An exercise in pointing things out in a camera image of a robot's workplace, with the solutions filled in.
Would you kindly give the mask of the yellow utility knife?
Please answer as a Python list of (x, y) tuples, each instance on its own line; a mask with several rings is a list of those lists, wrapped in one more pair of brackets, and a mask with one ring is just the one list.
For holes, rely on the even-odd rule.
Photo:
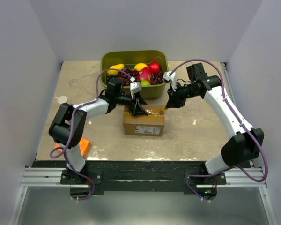
[(162, 109), (160, 110), (159, 114), (160, 114), (160, 115), (164, 115), (166, 111), (167, 111), (167, 108), (166, 108), (166, 106), (164, 105), (164, 106), (162, 107)]

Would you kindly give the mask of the brown taped cardboard box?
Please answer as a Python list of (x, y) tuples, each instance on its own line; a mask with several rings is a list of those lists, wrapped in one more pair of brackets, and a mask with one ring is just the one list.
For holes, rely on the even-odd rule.
[(148, 115), (145, 116), (132, 116), (128, 107), (124, 107), (123, 112), (123, 129), (125, 135), (138, 135), (138, 136), (162, 136), (165, 126), (165, 116), (159, 112), (162, 105), (142, 105), (147, 111)]

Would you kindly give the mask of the olive green plastic bin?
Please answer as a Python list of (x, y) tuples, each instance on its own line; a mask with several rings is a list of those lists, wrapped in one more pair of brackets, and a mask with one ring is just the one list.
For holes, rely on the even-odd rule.
[[(150, 64), (157, 62), (160, 64), (162, 73), (167, 72), (168, 62), (166, 55), (159, 50), (134, 50), (108, 52), (101, 58), (101, 71), (117, 64), (124, 64), (125, 68), (133, 69), (138, 63)], [(144, 99), (158, 99), (163, 95), (165, 83), (143, 87), (140, 94)]]

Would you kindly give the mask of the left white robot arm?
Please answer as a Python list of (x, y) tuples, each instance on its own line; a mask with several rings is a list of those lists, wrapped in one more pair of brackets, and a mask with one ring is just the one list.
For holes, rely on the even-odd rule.
[(139, 93), (140, 83), (134, 82), (131, 85), (131, 93), (125, 94), (122, 91), (122, 81), (112, 78), (106, 89), (93, 101), (80, 105), (60, 105), (50, 125), (49, 136), (60, 145), (67, 167), (72, 170), (71, 178), (77, 184), (84, 183), (88, 178), (87, 171), (83, 170), (86, 163), (79, 147), (86, 121), (110, 113), (117, 105), (128, 107), (134, 117), (148, 116), (148, 112), (142, 107), (146, 102)]

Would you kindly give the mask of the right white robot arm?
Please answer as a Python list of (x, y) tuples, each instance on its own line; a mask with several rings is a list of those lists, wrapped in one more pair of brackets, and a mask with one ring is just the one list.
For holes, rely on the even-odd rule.
[(241, 163), (256, 159), (264, 139), (264, 132), (254, 128), (238, 111), (229, 98), (221, 75), (208, 76), (202, 63), (187, 67), (189, 83), (181, 85), (175, 71), (165, 72), (163, 81), (170, 84), (169, 100), (163, 110), (181, 108), (187, 99), (200, 96), (216, 113), (223, 124), (229, 140), (222, 147), (220, 155), (205, 162), (205, 169), (199, 173), (200, 181), (210, 184), (216, 173), (223, 172)]

